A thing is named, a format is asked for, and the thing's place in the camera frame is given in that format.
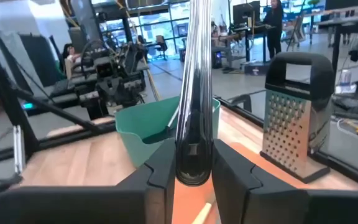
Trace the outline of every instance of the blue light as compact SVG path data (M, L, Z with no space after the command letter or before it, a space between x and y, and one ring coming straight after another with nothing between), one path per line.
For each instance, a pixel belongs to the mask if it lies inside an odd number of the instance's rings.
M25 103L24 105L23 105L23 108L24 109L32 109L34 107L34 105L32 104L32 103Z

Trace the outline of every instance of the green bowl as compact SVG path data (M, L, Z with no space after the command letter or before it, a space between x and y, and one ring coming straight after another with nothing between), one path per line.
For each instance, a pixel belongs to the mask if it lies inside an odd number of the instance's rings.
M116 114L117 132L131 157L132 163L139 167L161 146L163 141L145 144L142 139L165 129L176 108L180 97L173 97L153 103L131 106ZM219 109L221 104L213 99L213 136L218 137Z

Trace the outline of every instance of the computer tower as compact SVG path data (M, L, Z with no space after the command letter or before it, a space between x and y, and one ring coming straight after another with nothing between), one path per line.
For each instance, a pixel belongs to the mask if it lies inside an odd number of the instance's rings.
M222 68L222 53L213 52L212 53L212 68L218 69Z

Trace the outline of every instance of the box grater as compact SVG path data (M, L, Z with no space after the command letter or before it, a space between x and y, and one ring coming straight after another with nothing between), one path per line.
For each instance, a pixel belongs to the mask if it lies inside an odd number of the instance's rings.
M286 79L287 64L311 65L310 83ZM276 55L266 77L261 156L304 183L329 172L308 154L328 147L335 73L324 56L305 52Z

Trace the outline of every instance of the chrome rod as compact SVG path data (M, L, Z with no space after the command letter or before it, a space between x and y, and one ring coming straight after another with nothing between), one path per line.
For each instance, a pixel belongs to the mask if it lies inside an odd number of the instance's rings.
M23 135L20 126L13 126L13 151L14 151L14 170L16 174L21 174L25 168Z
M212 82L211 3L191 0L185 69L178 114L177 177L186 185L205 183L211 172Z

